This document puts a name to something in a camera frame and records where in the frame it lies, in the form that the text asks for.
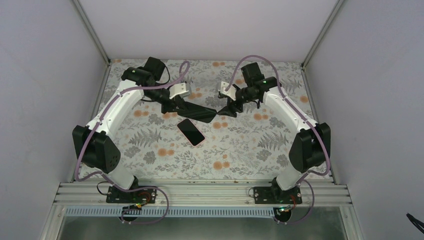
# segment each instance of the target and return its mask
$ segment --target floral pattern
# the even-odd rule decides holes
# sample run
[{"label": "floral pattern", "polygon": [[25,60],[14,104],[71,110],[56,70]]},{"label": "floral pattern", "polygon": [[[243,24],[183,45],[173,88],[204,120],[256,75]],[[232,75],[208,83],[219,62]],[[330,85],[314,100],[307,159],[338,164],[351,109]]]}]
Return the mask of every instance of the floral pattern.
[{"label": "floral pattern", "polygon": [[[183,60],[162,60],[169,69],[171,81],[178,77]],[[121,75],[128,67],[143,66],[146,59],[115,59],[102,96],[103,108],[115,92]],[[217,83],[229,82],[236,61],[190,60],[184,80],[192,93],[185,100],[220,110],[226,99],[218,98]],[[309,116],[311,106],[305,90],[301,67],[294,62],[275,62],[281,84],[289,97]],[[259,62],[268,77],[274,72],[268,64]],[[165,71],[161,83],[168,80]],[[246,86],[240,70],[235,84]],[[139,179],[267,179],[276,177],[289,164],[289,150],[295,135],[279,120],[272,109],[256,103],[244,105],[237,118],[217,115],[211,123],[193,120],[205,136],[205,141],[192,146],[177,128],[184,118],[176,113],[161,113],[161,105],[139,101],[123,120],[113,142],[121,152],[124,166]],[[325,165],[314,170],[323,172]],[[93,170],[81,169],[85,176]],[[319,179],[329,176],[310,175]]]}]

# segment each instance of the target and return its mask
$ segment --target gray floor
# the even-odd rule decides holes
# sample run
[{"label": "gray floor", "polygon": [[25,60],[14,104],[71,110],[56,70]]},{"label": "gray floor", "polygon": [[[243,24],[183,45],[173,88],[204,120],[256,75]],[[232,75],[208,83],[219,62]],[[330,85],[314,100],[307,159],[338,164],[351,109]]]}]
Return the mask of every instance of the gray floor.
[{"label": "gray floor", "polygon": [[[293,219],[307,208],[298,208]],[[115,217],[67,217],[61,240],[343,240],[338,207],[317,207],[296,225],[277,225],[266,218],[165,218],[153,225],[122,224]]]}]

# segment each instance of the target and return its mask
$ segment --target phone screen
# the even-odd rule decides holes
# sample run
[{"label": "phone screen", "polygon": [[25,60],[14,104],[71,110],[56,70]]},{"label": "phone screen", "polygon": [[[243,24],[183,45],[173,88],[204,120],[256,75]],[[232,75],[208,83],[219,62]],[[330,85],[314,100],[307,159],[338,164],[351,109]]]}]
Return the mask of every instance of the phone screen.
[{"label": "phone screen", "polygon": [[205,140],[205,136],[203,136],[203,134],[188,118],[184,119],[176,126],[193,146],[196,146]]}]

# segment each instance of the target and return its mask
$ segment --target purple cable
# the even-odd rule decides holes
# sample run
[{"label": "purple cable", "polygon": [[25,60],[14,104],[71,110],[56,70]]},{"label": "purple cable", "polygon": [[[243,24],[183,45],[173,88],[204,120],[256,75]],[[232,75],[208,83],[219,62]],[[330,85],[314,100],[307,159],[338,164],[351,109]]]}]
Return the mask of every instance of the purple cable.
[{"label": "purple cable", "polygon": [[320,137],[320,134],[317,132],[317,130],[315,129],[315,127],[312,125],[312,123],[310,123],[308,120],[307,120],[307,118],[289,101],[289,99],[288,99],[288,97],[287,97],[287,95],[286,94],[284,94],[284,92],[283,92],[283,89],[282,89],[282,87],[281,87],[281,82],[280,82],[280,79],[279,79],[279,75],[278,75],[278,71],[277,71],[277,69],[276,69],[276,67],[274,66],[274,64],[272,63],[272,62],[270,62],[268,59],[266,59],[265,57],[262,57],[262,56],[258,56],[258,55],[248,55],[248,56],[245,56],[245,57],[243,57],[238,63],[237,63],[237,65],[235,66],[235,69],[234,69],[234,72],[232,73],[232,76],[231,76],[231,79],[230,79],[230,81],[229,81],[229,85],[226,87],[226,91],[228,91],[229,89],[230,89],[230,87],[232,86],[232,84],[233,84],[233,81],[234,81],[234,78],[235,78],[235,76],[236,76],[236,72],[237,72],[237,69],[239,69],[239,67],[240,67],[240,65],[242,64],[242,62],[244,62],[246,59],[248,59],[248,58],[258,58],[258,59],[261,59],[261,60],[264,60],[266,63],[268,63],[271,67],[272,67],[272,69],[274,70],[274,72],[275,72],[275,78],[277,79],[277,82],[278,82],[278,84],[277,84],[277,88],[278,88],[278,91],[279,91],[279,93],[281,94],[281,96],[282,96],[282,98],[283,98],[283,100],[290,106],[290,108],[291,109],[293,109],[293,111],[295,111],[296,112],[296,114],[297,115],[299,115],[299,117],[310,127],[310,129],[312,130],[312,132],[313,132],[313,134],[315,134],[315,136],[316,136],[316,139],[318,140],[318,142],[319,142],[319,145],[321,146],[321,148],[322,148],[322,151],[324,152],[324,156],[325,156],[325,165],[326,165],[326,169],[325,169],[325,172],[317,172],[317,171],[314,171],[314,170],[308,170],[297,182],[296,182],[296,184],[297,185],[300,185],[301,184],[301,182],[307,177],[307,175],[309,174],[309,173],[312,173],[312,174],[316,174],[316,175],[318,175],[318,176],[325,176],[325,175],[327,175],[329,172],[330,172],[330,157],[329,157],[329,155],[328,155],[328,153],[327,153],[327,149],[326,149],[326,146],[324,145],[324,142],[323,142],[323,140],[321,139],[321,137]]},{"label": "purple cable", "polygon": [[[312,203],[310,204],[309,210],[307,211],[307,213],[306,213],[305,216],[303,216],[301,219],[296,220],[296,221],[283,222],[284,225],[299,224],[299,223],[305,221],[306,218],[308,218],[309,215],[311,215],[311,213],[312,213],[312,209],[314,208],[314,204],[315,204],[315,193],[314,193],[314,189],[312,189],[312,185],[307,180],[303,179],[302,181],[305,182],[305,183],[307,183],[309,185],[310,192],[312,193]],[[273,216],[272,218],[277,222],[277,224],[280,224],[280,221],[275,216]]]},{"label": "purple cable", "polygon": [[[184,72],[182,73],[182,69],[183,69],[183,66],[184,65],[187,65],[187,67],[185,68]],[[99,117],[99,120],[100,121],[103,120],[103,118],[105,117],[106,113],[111,108],[111,106],[114,104],[114,102],[116,102],[116,100],[118,100],[124,93],[130,92],[130,91],[133,91],[133,90],[154,90],[154,89],[164,89],[164,88],[171,87],[171,86],[173,86],[173,85],[181,82],[181,80],[184,79],[184,76],[189,71],[189,68],[190,68],[190,62],[184,61],[179,66],[179,77],[176,80],[174,80],[174,81],[172,81],[170,83],[164,84],[164,85],[160,85],[160,86],[136,86],[136,87],[130,87],[130,88],[124,89],[123,91],[119,92],[119,94],[117,94],[114,98],[112,98],[112,100],[107,104],[107,106],[104,108],[103,112],[101,113],[101,115]],[[143,225],[154,224],[154,223],[157,223],[157,222],[161,221],[162,219],[164,219],[165,216],[168,214],[168,210],[170,208],[170,201],[169,201],[168,196],[166,195],[166,193],[162,189],[160,189],[158,187],[155,187],[155,186],[145,186],[145,187],[140,187],[140,188],[136,188],[136,189],[127,190],[127,189],[124,189],[124,188],[116,185],[109,177],[107,177],[106,175],[104,175],[102,171],[95,171],[95,172],[92,172],[92,173],[88,174],[87,176],[85,176],[83,178],[80,178],[80,176],[79,176],[79,170],[80,170],[81,162],[83,160],[84,153],[86,152],[87,146],[89,145],[89,142],[90,142],[91,138],[93,137],[94,133],[96,132],[96,129],[99,127],[99,125],[100,125],[100,122],[98,121],[94,125],[93,129],[88,134],[87,139],[85,140],[84,144],[82,145],[81,152],[79,153],[78,161],[76,162],[76,167],[75,167],[75,171],[74,171],[75,180],[77,182],[82,182],[82,181],[85,181],[88,178],[92,177],[93,175],[100,174],[108,183],[112,184],[115,188],[119,189],[122,192],[131,193],[131,192],[136,192],[136,191],[143,190],[143,189],[156,189],[157,191],[161,192],[165,196],[165,199],[166,199],[166,211],[165,211],[165,213],[163,214],[162,217],[158,218],[157,220],[149,221],[149,222],[138,222],[136,224],[143,224]],[[122,216],[121,216],[121,220],[123,222],[126,222],[123,219],[123,215],[125,213],[126,212],[124,211],[122,213]]]}]

